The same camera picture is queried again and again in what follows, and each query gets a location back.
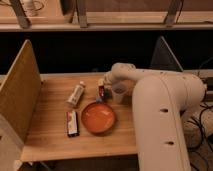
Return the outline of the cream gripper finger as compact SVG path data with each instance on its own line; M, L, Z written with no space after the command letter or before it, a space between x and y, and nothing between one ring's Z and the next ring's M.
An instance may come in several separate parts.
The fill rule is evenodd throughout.
M100 78L98 80L98 87L104 87L105 83L104 83L104 79L103 78Z

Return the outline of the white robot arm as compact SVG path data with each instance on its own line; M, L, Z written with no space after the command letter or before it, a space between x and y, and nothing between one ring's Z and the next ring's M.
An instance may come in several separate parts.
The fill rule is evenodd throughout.
M103 76L105 85L123 80L135 82L132 112L140 171L191 171L180 113L204 99L202 80L130 63L116 63Z

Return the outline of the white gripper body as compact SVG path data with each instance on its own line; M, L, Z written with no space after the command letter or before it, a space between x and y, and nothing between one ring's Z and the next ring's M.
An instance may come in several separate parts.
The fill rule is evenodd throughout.
M112 65L111 70L104 74L104 84L112 85L119 81L129 79L131 72L135 69L135 65L131 63L115 63Z

